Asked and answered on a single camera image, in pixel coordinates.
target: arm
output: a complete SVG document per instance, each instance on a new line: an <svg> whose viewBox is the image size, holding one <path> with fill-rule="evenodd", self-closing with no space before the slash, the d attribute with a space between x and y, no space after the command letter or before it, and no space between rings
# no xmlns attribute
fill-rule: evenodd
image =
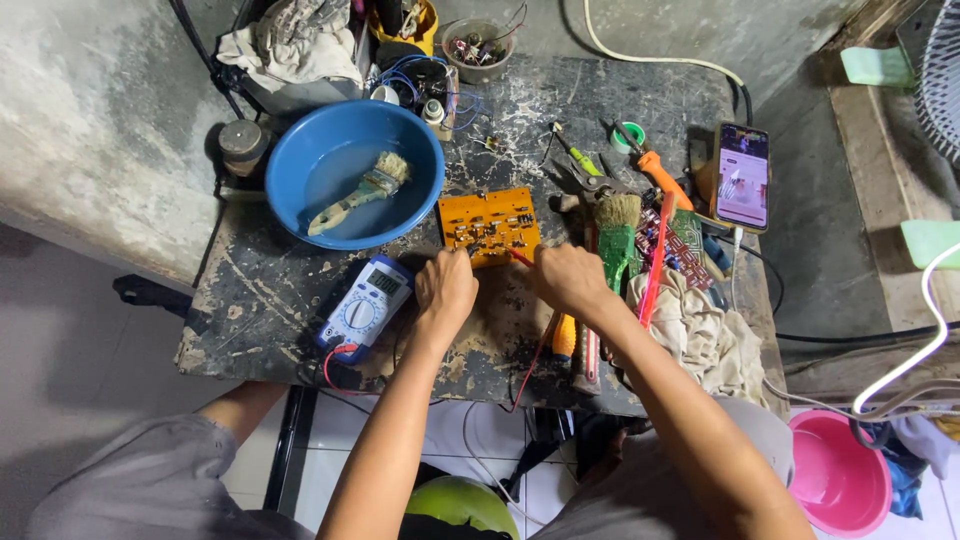
<svg viewBox="0 0 960 540"><path fill-rule="evenodd" d="M204 405L197 414L229 428L240 446L250 437L263 417L283 394L286 384L247 380L223 396Z"/></svg>
<svg viewBox="0 0 960 540"><path fill-rule="evenodd" d="M420 316L403 359L350 452L318 539L396 539L417 477L433 382L473 308L477 286L463 249L441 251L417 274Z"/></svg>
<svg viewBox="0 0 960 540"><path fill-rule="evenodd" d="M621 358L666 455L724 537L814 538L750 439L607 287L599 257L539 246L531 279L547 304L594 329Z"/></svg>

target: phone screen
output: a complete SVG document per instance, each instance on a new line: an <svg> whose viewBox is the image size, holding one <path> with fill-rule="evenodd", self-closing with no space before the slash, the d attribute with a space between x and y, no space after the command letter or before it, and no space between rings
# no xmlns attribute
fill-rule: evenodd
<svg viewBox="0 0 960 540"><path fill-rule="evenodd" d="M766 133L721 124L718 218L766 229L769 157L770 139Z"/></svg>

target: workbench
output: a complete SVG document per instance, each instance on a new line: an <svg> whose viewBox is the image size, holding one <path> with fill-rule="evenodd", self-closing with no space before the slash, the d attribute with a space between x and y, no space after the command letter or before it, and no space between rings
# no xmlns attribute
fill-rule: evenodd
<svg viewBox="0 0 960 540"><path fill-rule="evenodd" d="M560 120L571 144L594 160L597 152L604 152L621 180L644 189L648 181L607 142L605 126L613 118L642 126L664 168L676 177L686 167L688 136L709 134L718 121L733 118L731 88L725 78L683 64L517 54L511 57L504 80L462 90L482 96L492 117L477 116L452 141L442 144L446 180L441 197L528 187L541 241L551 246L580 244L582 229L576 218L554 213L548 206L549 198L561 193L551 160L538 169L550 122ZM469 101L462 103L461 108ZM465 124L471 115L462 114L457 124ZM478 140L487 135L498 136L505 150L484 148ZM568 162L558 143L550 157ZM758 249L756 238L747 236L746 245ZM435 211L393 242L360 252L341 252L297 240L274 219L265 203L230 204L186 318L176 360L180 371L303 384L304 378L298 375L300 364L321 353L314 343L316 332L367 260L383 253L418 271L441 245ZM767 377L782 387L780 352L763 269L755 258L741 258L737 271L737 304L763 340ZM530 366L551 309L528 289L518 263L479 269L475 275L480 282L476 305L444 358L433 396L508 405ZM361 365L331 362L333 382L352 391L380 392L402 356L417 310L411 297ZM568 365L542 357L520 402L643 414L637 397L617 380L610 366L602 362L600 368L602 394L591 398L570 387ZM315 380L325 384L323 374ZM783 402L769 395L768 401L781 416L785 414Z"/></svg>

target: paintbrush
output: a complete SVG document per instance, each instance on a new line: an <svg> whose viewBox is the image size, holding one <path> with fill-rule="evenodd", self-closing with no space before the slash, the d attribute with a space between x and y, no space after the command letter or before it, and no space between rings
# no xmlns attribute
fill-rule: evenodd
<svg viewBox="0 0 960 540"><path fill-rule="evenodd" d="M343 223L360 205L390 197L410 180L413 167L393 152L381 152L372 171L360 179L360 185L338 203L330 205L310 222L307 235L315 236Z"/></svg>
<svg viewBox="0 0 960 540"><path fill-rule="evenodd" d="M620 277L636 252L634 234L640 208L639 197L623 194L601 199L594 211L597 255L603 259L607 286L617 294L620 294Z"/></svg>

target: red circuit board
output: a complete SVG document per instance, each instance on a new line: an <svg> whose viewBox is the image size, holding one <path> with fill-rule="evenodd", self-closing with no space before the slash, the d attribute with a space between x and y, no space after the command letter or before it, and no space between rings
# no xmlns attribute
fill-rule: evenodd
<svg viewBox="0 0 960 540"><path fill-rule="evenodd" d="M649 272L660 233L660 215L656 210L645 207L640 213L640 221L642 223L636 228L634 243L643 257L642 271ZM666 246L663 268L671 268L683 274L686 277L686 286L706 291L713 285L713 278L669 225L666 226Z"/></svg>

